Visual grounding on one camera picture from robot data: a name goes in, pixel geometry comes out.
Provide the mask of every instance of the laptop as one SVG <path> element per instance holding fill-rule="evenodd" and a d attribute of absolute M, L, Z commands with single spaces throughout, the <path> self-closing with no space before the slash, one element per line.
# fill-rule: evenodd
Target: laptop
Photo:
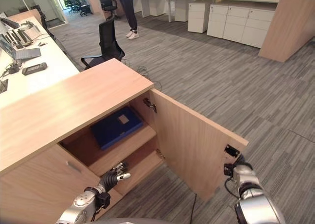
<path fill-rule="evenodd" d="M 40 49 L 32 48 L 32 49 L 24 49 L 24 50 L 15 50 L 9 42 L 3 38 L 0 34 L 0 48 L 2 48 L 11 58 L 14 60 L 22 60 L 22 59 L 30 59 L 40 57 Z"/>

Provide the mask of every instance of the cabinet top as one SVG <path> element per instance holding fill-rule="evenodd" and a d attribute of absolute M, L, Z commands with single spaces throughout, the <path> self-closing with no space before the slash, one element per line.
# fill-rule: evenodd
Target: cabinet top
<path fill-rule="evenodd" d="M 0 111 L 0 174 L 153 88 L 111 59 Z"/>

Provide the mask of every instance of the blue folder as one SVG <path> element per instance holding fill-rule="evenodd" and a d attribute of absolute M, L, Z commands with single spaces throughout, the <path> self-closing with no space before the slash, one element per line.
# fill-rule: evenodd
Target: blue folder
<path fill-rule="evenodd" d="M 126 106 L 91 126 L 91 130 L 101 149 L 105 150 L 142 125 L 137 115 Z"/>

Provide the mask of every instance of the gray carpet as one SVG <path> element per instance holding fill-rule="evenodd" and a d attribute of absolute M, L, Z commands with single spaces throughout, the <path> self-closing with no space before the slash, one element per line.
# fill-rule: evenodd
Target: gray carpet
<path fill-rule="evenodd" d="M 116 37 L 134 69 L 145 66 L 162 91 L 246 138 L 244 152 L 288 224 L 314 223 L 315 43 L 286 63 L 258 57 L 259 49 L 187 32 L 187 23 L 137 14 L 140 38 Z M 80 57 L 100 53 L 100 15 L 52 32 L 82 70 Z M 104 218 L 149 217 L 188 224 L 194 193 L 166 165 L 135 187 Z M 222 186 L 209 202 L 197 198 L 194 224 L 236 224 Z"/>

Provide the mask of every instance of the black pants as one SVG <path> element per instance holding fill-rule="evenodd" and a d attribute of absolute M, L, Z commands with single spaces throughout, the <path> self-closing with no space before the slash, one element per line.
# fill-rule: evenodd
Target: black pants
<path fill-rule="evenodd" d="M 130 28 L 136 31 L 138 24 L 133 10 L 133 0 L 120 0 L 120 2 L 122 3 L 122 6 L 124 8 Z"/>

